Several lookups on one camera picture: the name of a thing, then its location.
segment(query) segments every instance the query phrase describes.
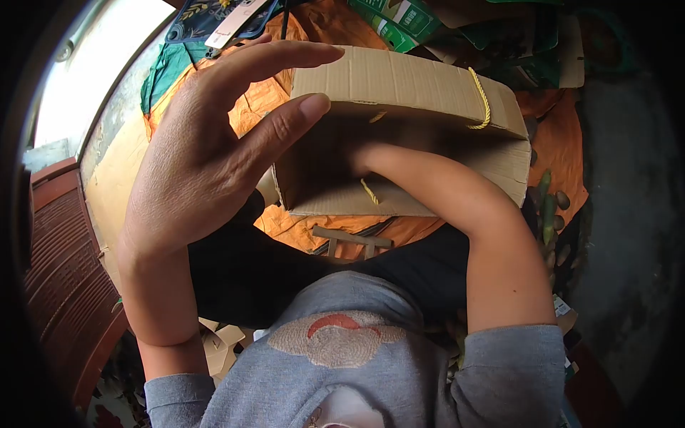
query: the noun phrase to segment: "finger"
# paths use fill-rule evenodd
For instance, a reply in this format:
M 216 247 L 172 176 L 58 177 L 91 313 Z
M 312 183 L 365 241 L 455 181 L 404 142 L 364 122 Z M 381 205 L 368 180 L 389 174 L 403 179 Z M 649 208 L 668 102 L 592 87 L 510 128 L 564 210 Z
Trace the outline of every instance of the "finger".
M 225 55 L 222 55 L 217 61 L 216 65 L 219 65 L 221 62 L 226 61 L 226 58 L 230 57 L 231 55 L 235 54 L 236 52 L 240 52 L 243 49 L 246 49 L 250 46 L 255 46 L 255 45 L 261 45 L 262 43 L 269 43 L 272 39 L 272 35 L 270 33 L 264 33 L 261 36 L 257 37 L 254 40 L 250 40 L 249 42 L 245 43 L 243 46 L 236 47 L 235 49 L 232 49 L 231 51 L 227 52 Z
M 211 67 L 203 78 L 211 82 L 206 94 L 218 107 L 230 110 L 249 84 L 274 76 L 285 68 L 312 68 L 336 61 L 344 49 L 325 43 L 276 40 L 250 46 Z
M 263 173 L 295 141 L 300 139 L 331 108 L 325 94 L 292 99 L 267 114 L 240 139 L 243 153 L 251 156 Z

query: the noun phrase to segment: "sleeve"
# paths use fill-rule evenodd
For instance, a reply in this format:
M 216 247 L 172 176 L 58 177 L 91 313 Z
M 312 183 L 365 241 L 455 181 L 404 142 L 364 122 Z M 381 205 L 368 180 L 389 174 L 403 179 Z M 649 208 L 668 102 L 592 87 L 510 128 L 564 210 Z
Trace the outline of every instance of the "sleeve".
M 198 427 L 214 394 L 207 375 L 182 373 L 145 382 L 145 404 L 152 427 Z
M 451 385 L 463 427 L 553 427 L 564 395 L 564 342 L 555 325 L 504 327 L 466 337 Z

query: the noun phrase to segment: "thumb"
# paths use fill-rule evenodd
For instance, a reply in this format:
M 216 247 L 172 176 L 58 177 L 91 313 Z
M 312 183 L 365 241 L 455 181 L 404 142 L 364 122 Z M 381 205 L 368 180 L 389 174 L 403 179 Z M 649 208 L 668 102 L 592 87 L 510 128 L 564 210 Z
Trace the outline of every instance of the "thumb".
M 307 94 L 291 99 L 267 114 L 240 141 L 268 168 L 330 108 L 331 100 L 325 94 Z

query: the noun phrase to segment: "black pants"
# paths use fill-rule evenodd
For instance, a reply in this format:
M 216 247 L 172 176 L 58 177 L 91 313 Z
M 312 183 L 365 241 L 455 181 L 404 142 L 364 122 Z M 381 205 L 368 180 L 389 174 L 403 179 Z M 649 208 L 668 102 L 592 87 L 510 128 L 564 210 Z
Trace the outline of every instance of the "black pants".
M 295 295 L 338 270 L 389 281 L 414 297 L 427 323 L 454 318 L 466 307 L 469 239 L 450 225 L 369 260 L 332 264 L 271 239 L 253 224 L 264 211 L 254 191 L 231 221 L 188 245 L 198 313 L 253 329 L 269 327 Z

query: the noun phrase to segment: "fingernail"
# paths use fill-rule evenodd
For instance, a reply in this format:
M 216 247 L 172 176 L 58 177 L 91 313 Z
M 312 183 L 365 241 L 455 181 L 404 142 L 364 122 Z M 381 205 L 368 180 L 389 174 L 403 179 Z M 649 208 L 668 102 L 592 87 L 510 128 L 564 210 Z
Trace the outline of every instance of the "fingernail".
M 302 101 L 299 109 L 307 121 L 315 122 L 331 109 L 331 100 L 326 94 L 314 94 Z

